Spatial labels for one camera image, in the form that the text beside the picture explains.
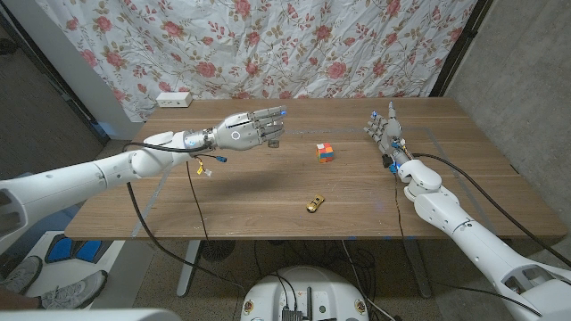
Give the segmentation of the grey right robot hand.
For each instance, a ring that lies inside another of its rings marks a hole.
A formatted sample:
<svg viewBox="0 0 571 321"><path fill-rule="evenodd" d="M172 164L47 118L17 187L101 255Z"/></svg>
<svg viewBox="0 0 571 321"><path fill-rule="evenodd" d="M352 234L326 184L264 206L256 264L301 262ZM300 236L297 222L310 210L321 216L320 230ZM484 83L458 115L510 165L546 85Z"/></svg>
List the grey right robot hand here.
<svg viewBox="0 0 571 321"><path fill-rule="evenodd" d="M382 153L383 166L391 172L396 173L402 164L412 159L402 137L401 124L396 119L393 101L388 104L387 118L372 111L371 121L363 130L376 142Z"/></svg>

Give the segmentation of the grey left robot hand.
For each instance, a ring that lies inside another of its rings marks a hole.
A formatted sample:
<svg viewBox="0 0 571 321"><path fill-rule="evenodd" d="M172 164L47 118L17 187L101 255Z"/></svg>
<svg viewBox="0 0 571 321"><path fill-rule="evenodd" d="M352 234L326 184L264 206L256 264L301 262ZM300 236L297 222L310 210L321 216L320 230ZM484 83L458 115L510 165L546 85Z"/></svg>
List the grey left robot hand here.
<svg viewBox="0 0 571 321"><path fill-rule="evenodd" d="M249 150L284 133L284 105L257 111L240 112L226 117L213 130L220 149Z"/></svg>

